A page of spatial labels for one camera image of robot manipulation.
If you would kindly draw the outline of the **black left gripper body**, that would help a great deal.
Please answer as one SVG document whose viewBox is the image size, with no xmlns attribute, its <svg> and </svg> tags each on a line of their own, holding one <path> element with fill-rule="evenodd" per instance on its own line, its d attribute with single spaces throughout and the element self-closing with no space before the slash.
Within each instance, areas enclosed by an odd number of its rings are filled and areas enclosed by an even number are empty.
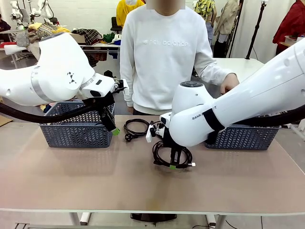
<svg viewBox="0 0 305 229">
<path fill-rule="evenodd" d="M 95 97 L 92 103 L 96 107 L 100 118 L 113 117 L 115 100 L 111 92 L 107 93 L 104 97 Z"/>
</svg>

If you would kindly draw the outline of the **person's left hand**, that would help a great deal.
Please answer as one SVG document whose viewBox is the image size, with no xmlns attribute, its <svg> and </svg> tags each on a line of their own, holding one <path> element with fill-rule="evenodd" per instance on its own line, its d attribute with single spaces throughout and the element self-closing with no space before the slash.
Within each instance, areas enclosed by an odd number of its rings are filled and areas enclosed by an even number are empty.
<svg viewBox="0 0 305 229">
<path fill-rule="evenodd" d="M 236 74 L 234 74 L 234 73 L 228 74 L 220 86 L 221 95 L 226 94 L 227 92 L 229 92 L 230 90 L 235 88 L 239 83 L 240 82 L 239 82 Z"/>
</svg>

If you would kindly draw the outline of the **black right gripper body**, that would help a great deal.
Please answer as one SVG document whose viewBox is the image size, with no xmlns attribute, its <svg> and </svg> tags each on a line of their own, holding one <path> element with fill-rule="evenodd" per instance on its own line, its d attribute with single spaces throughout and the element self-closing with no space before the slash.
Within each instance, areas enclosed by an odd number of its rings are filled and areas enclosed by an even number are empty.
<svg viewBox="0 0 305 229">
<path fill-rule="evenodd" d="M 163 141 L 163 146 L 170 148 L 174 152 L 181 152 L 182 146 L 177 144 L 171 137 L 169 129 L 167 127 L 158 128 L 156 130 L 156 134 L 161 138 Z"/>
</svg>

